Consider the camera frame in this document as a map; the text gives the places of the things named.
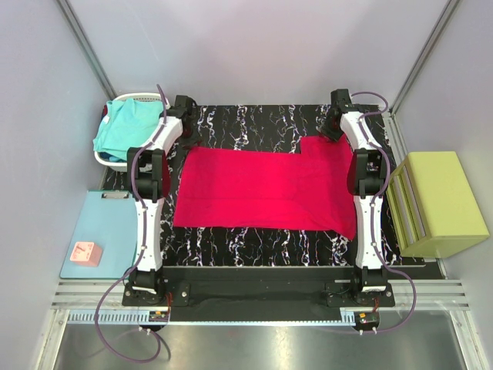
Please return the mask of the pink t shirt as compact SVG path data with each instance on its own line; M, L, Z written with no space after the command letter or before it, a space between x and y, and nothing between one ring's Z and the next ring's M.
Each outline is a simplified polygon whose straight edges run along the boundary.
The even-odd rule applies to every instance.
M303 137L299 153L196 147L184 164L173 224L333 230L353 239L351 158L345 139L321 136Z

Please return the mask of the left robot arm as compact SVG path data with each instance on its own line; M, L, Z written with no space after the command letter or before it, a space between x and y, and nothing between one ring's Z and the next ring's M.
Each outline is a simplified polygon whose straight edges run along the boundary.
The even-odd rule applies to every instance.
M124 305L161 305L169 299L163 278L160 222L171 187L167 154L178 140L192 137L191 119L196 102L178 95L166 98L157 127L139 147L127 151L127 178L137 215L136 256L127 273Z

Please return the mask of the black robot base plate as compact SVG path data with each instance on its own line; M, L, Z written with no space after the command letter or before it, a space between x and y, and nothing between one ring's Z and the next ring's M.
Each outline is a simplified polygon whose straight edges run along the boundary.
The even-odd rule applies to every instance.
M395 305L385 272L352 267L165 267L154 276L156 294L137 289L144 277L126 283L123 305L170 306L174 323L324 323L339 320L341 308Z

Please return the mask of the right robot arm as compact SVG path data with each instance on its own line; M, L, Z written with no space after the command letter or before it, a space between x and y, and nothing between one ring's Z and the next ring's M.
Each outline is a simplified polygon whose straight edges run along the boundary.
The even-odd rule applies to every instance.
M347 295L357 305L371 305L385 293L387 269L381 251L381 210L390 177L390 160L374 138L366 118L381 112L360 111L348 89L330 93L327 117L318 131L332 142L347 139L352 150L347 190L357 215L357 254Z

